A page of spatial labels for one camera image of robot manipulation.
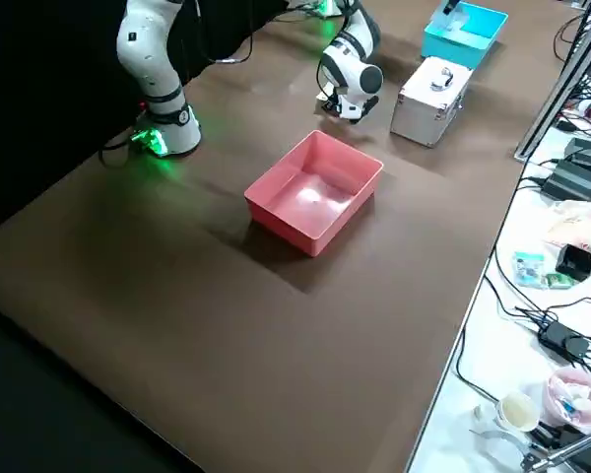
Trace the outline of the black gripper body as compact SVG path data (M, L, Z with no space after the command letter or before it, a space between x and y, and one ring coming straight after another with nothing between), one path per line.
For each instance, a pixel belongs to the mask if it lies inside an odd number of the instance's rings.
M359 123L378 104L378 96L373 96L362 103L351 103L345 96L332 93L323 103L323 110L328 114L349 121L352 124Z

